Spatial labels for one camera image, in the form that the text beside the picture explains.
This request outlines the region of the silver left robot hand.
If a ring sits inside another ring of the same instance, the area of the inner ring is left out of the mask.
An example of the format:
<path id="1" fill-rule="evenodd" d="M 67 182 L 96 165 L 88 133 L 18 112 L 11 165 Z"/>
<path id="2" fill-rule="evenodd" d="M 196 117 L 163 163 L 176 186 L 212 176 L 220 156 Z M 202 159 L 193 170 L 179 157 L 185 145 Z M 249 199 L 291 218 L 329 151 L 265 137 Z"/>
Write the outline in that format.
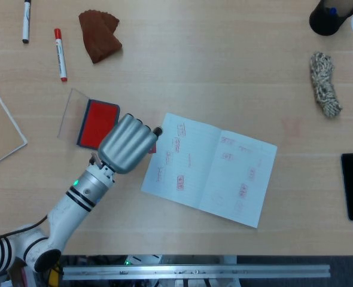
<path id="1" fill-rule="evenodd" d="M 150 129 L 131 114 L 124 115 L 102 140 L 98 156 L 115 173 L 131 172 L 162 135 L 161 127 Z"/>

